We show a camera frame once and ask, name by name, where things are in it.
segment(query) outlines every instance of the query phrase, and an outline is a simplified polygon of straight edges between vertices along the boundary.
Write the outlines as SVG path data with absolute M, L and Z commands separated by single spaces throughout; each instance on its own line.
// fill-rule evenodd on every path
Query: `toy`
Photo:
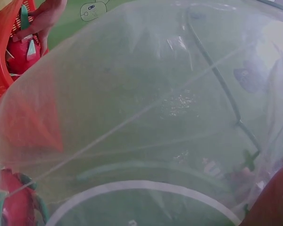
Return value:
M 25 5 L 22 5 L 21 12 L 21 30 L 30 26 L 28 12 Z M 23 40 L 13 42 L 10 38 L 7 47 L 6 61 L 9 72 L 12 74 L 23 74 L 28 68 L 34 65 L 40 58 L 41 45 L 37 35 L 29 35 Z
M 42 199 L 36 194 L 36 185 L 20 189 L 32 180 L 22 174 L 13 173 L 11 169 L 0 170 L 0 190 L 6 191 L 7 196 L 3 203 L 1 225 L 8 226 L 35 226 L 34 210 L 38 210 L 44 223 L 48 221 L 48 211 Z

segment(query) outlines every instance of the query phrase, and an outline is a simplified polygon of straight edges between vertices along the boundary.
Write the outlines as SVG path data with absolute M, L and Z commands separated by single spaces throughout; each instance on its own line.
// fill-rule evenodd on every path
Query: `mesh net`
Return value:
M 0 165 L 37 182 L 49 226 L 239 224 L 283 166 L 283 12 L 117 7 L 1 98 Z

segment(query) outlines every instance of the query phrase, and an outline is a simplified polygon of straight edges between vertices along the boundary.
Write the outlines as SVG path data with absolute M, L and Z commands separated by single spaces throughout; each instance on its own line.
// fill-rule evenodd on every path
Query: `red object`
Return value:
M 31 40 L 33 40 L 34 42 L 36 55 L 32 59 L 27 60 L 26 56 Z M 33 66 L 41 57 L 40 43 L 38 43 L 37 40 L 34 39 L 33 37 L 31 37 L 30 39 L 20 40 L 17 42 L 13 42 L 12 39 L 9 39 L 7 49 L 14 57 L 8 60 L 9 72 L 14 74 L 23 74 L 28 68 Z
M 12 193 L 22 186 L 17 174 L 10 169 L 0 170 L 0 190 Z M 7 226 L 35 226 L 34 194 L 33 189 L 26 187 L 4 200 L 2 216 Z
M 0 11 L 0 97 L 12 85 L 13 79 L 10 76 L 5 59 L 5 53 L 9 39 L 14 32 L 19 30 L 21 22 L 19 10 L 24 4 L 28 11 L 35 10 L 33 0 L 13 0 Z M 8 98 L 12 103 L 4 105 L 0 111 L 0 133 L 6 137 L 14 147 L 45 147 L 50 150 L 62 151 L 62 140 L 57 117 L 54 81 L 50 73 L 42 78 L 36 79 L 36 86 L 26 93 L 47 93 L 44 102 L 36 106 L 33 97 L 23 94 L 21 89 L 13 89 Z M 40 90 L 38 83 L 46 82 L 46 90 Z

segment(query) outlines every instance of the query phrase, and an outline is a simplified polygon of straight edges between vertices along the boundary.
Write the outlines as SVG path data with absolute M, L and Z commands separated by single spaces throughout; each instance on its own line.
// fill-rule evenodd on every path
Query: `white line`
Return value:
M 67 214 L 68 211 L 70 211 L 72 208 L 74 208 L 78 204 L 90 198 L 93 198 L 101 194 L 106 194 L 106 193 L 115 192 L 115 191 L 129 190 L 129 189 L 151 189 L 151 190 L 156 190 L 156 191 L 161 191 L 161 192 L 170 192 L 174 194 L 180 194 L 180 195 L 198 200 L 216 209 L 217 211 L 222 213 L 224 216 L 226 216 L 229 220 L 231 220 L 235 225 L 239 225 L 241 223 L 239 218 L 233 212 L 231 212 L 227 207 L 225 207 L 223 204 L 195 190 L 191 190 L 191 189 L 188 189 L 182 186 L 161 183 L 161 182 L 148 181 L 148 180 L 128 180 L 128 181 L 118 181 L 118 182 L 108 183 L 105 185 L 100 185 L 100 186 L 90 188 L 84 192 L 74 195 L 66 203 L 64 203 L 57 209 L 57 211 L 49 219 L 46 226 L 55 226 L 60 221 L 60 219 L 65 214 Z

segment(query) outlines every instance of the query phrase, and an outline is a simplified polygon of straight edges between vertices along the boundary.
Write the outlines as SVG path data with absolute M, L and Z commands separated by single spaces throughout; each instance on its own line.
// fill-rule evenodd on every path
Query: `red basket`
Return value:
M 28 11 L 35 10 L 33 0 L 13 0 L 0 11 L 0 97 L 13 83 L 6 66 L 5 52 L 9 38 L 20 29 L 19 10 L 22 4 L 27 7 Z M 53 147 L 55 150 L 62 151 L 54 94 L 52 94 L 52 99 L 44 104 L 46 108 L 42 112 L 35 111 L 31 107 L 33 103 L 29 103 L 27 97 L 21 94 L 16 94 L 16 96 L 17 109 L 3 113 L 4 121 L 0 124 L 3 136 L 8 138 L 13 146 Z M 50 115 L 48 123 L 44 123 L 42 119 L 45 114 Z M 22 134 L 20 139 L 15 137 L 16 133 Z
M 13 0 L 0 11 L 0 97 L 13 83 L 5 63 L 5 51 L 10 36 L 20 28 L 19 9 L 25 4 L 28 11 L 35 10 L 33 0 Z

